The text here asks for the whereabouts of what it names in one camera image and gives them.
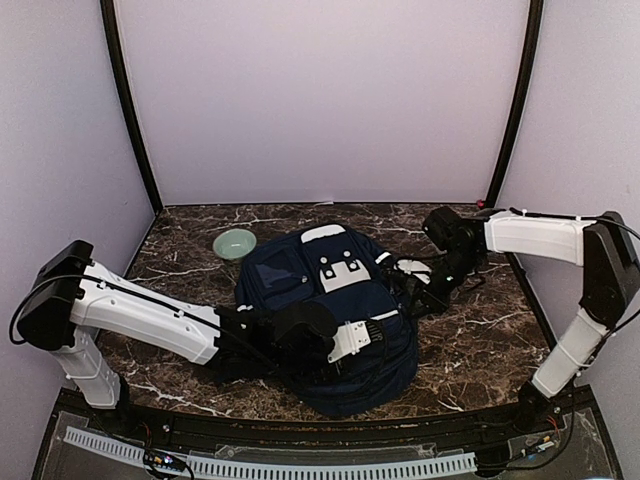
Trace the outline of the navy blue student backpack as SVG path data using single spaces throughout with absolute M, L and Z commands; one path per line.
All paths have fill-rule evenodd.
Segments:
M 386 275 L 393 259 L 333 223 L 272 239 L 241 264 L 237 309 L 260 314 L 256 327 L 266 335 L 255 347 L 322 415 L 362 414 L 414 380 L 417 325 L 407 294 Z

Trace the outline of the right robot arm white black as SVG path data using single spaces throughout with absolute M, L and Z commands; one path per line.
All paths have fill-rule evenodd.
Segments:
M 410 282 L 413 310 L 440 314 L 453 291 L 491 254 L 517 261 L 524 291 L 553 335 L 550 351 L 520 387 L 510 424 L 534 432 L 554 399 L 587 371 L 606 342 L 639 316 L 639 233 L 616 211 L 568 215 L 485 209 L 463 216 L 431 211 L 422 231 L 432 257 L 390 260 L 390 275 Z

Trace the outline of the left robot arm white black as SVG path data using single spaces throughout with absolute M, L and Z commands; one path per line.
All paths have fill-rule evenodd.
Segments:
M 104 359 L 92 330 L 114 332 L 172 352 L 231 378 L 275 374 L 299 398 L 314 383 L 336 386 L 341 361 L 358 357 L 376 330 L 337 324 L 317 303 L 275 315 L 189 304 L 136 285 L 92 258 L 75 240 L 45 263 L 9 322 L 9 339 L 54 356 L 90 407 L 120 436 L 141 427 L 125 382 Z

